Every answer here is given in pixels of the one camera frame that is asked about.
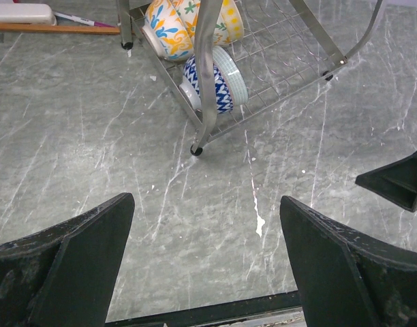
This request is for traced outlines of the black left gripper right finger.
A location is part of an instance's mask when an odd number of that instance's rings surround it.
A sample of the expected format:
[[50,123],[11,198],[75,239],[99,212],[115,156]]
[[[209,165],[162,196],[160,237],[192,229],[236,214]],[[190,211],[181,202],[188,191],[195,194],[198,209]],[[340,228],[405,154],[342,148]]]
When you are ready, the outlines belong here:
[[283,196],[280,220],[308,326],[417,326],[417,253]]

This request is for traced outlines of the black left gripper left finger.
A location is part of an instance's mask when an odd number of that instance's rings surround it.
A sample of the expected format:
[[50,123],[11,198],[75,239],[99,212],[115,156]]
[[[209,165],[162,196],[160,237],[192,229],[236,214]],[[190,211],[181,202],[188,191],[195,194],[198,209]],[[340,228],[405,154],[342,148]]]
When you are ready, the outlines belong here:
[[104,326],[133,215],[121,193],[0,244],[0,326]]

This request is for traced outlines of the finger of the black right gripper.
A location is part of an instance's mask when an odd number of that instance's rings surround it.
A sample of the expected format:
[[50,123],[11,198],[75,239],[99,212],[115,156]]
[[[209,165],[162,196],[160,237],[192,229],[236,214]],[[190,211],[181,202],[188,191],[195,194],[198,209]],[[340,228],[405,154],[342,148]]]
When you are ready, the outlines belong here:
[[355,183],[409,212],[417,211],[417,151],[381,168],[360,174]]

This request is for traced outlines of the yellow sun blue bowl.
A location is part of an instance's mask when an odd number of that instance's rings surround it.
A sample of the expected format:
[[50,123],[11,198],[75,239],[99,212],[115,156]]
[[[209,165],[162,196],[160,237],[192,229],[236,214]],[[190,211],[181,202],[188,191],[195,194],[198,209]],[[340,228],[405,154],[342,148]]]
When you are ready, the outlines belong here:
[[230,42],[241,40],[245,32],[243,21],[235,1],[223,0],[220,14],[226,25]]

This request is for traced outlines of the orange flower leaf bowl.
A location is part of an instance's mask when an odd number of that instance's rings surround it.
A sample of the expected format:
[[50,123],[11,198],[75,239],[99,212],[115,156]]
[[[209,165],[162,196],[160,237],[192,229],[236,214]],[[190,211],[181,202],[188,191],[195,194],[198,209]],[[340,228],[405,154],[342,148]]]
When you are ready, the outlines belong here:
[[224,5],[221,7],[221,10],[218,15],[218,19],[215,25],[215,30],[213,33],[213,43],[218,46],[227,46],[231,43],[230,35],[226,26],[226,23],[223,19],[223,9]]

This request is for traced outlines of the blue orange patterned bowl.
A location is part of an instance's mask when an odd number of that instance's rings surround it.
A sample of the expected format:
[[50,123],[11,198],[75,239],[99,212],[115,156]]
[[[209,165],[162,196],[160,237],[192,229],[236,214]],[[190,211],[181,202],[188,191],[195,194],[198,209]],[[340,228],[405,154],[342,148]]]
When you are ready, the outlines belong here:
[[170,1],[151,2],[144,15],[142,32],[162,59],[180,62],[194,54],[191,38]]

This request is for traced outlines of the orange star flower bowl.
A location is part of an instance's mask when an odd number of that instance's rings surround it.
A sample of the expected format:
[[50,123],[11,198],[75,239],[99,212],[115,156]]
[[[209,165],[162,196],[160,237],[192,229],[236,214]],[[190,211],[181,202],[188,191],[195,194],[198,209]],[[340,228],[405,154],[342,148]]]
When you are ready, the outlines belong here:
[[193,0],[171,0],[183,26],[187,30],[192,43],[194,43],[196,25],[198,21],[199,4]]

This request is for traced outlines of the stainless steel dish rack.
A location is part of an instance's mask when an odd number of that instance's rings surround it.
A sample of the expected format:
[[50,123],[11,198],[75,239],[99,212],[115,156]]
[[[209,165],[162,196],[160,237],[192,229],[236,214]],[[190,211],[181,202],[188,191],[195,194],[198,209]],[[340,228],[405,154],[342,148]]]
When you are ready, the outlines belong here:
[[158,57],[142,32],[151,2],[135,8],[128,1],[117,2],[121,45],[129,50],[138,40],[156,62],[196,127],[190,149],[195,156],[206,143],[311,83],[330,80],[369,41],[386,7],[385,1],[376,3],[364,35],[342,53],[304,1],[235,1],[245,33],[221,46],[236,62],[249,94],[246,104],[235,106],[213,59],[213,33],[223,1],[194,1],[199,4],[194,54],[180,62]]

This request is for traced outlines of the wooden shelf rack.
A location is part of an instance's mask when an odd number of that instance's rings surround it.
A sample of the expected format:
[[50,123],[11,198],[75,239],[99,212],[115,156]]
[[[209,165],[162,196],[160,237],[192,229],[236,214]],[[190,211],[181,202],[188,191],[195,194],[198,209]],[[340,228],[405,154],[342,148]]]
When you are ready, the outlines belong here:
[[1,32],[22,32],[22,33],[79,33],[93,35],[118,35],[118,27],[92,27],[92,26],[71,26],[71,25],[34,25],[0,22]]

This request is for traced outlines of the pink capped marker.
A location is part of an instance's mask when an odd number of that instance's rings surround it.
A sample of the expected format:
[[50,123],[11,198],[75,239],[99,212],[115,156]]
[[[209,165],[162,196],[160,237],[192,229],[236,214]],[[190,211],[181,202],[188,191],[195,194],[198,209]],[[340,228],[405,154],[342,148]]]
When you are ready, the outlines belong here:
[[72,14],[65,14],[63,12],[53,11],[53,14],[58,18],[63,18],[63,19],[70,20],[73,22],[78,22],[83,25],[88,25],[88,26],[93,26],[93,27],[112,27],[112,25],[109,25],[103,22],[99,22],[96,20],[89,20],[87,18],[82,18],[82,17],[75,16]]

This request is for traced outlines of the white eraser block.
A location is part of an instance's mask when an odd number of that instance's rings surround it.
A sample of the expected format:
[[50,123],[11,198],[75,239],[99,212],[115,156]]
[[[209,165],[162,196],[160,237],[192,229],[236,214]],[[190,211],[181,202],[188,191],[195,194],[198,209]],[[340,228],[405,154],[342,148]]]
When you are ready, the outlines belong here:
[[57,25],[51,8],[40,3],[0,3],[0,22]]

